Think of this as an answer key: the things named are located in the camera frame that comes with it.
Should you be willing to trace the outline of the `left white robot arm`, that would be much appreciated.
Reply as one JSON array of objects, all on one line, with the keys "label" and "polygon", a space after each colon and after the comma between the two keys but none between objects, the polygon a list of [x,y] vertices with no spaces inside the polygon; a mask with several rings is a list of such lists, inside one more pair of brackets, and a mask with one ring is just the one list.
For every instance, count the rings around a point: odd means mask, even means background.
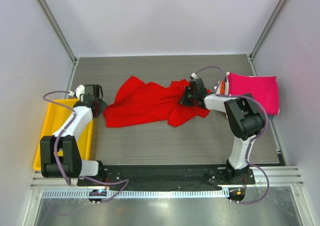
[{"label": "left white robot arm", "polygon": [[[49,95],[64,93],[76,98],[70,107],[48,98]],[[74,91],[52,91],[42,98],[46,102],[64,107],[71,112],[67,120],[53,134],[40,139],[41,174],[44,178],[63,178],[70,186],[71,179],[88,177],[95,186],[106,181],[106,173],[101,170],[102,163],[82,159],[78,140],[86,126],[99,117],[107,108],[103,101],[104,92],[99,84],[79,85]]]}]

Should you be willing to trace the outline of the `red t shirt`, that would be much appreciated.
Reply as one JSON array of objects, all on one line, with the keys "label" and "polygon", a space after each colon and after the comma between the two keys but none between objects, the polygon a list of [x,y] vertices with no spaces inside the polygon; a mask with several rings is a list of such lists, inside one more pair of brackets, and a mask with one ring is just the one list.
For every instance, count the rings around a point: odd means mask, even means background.
[{"label": "red t shirt", "polygon": [[179,103],[189,85],[182,79],[164,87],[131,76],[118,90],[114,103],[104,110],[105,125],[123,128],[166,121],[168,125],[178,127],[196,116],[206,118],[210,113],[208,109]]}]

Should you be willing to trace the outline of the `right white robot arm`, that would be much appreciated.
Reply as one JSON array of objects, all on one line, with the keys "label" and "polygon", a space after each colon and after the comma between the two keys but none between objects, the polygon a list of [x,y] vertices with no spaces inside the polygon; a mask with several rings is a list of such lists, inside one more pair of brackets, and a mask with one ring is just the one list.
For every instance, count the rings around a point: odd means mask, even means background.
[{"label": "right white robot arm", "polygon": [[231,184],[242,182],[249,172],[252,146],[268,124],[263,106],[250,93],[224,95],[208,93],[200,77],[191,77],[179,104],[226,114],[234,135],[232,152],[226,161],[225,177]]}]

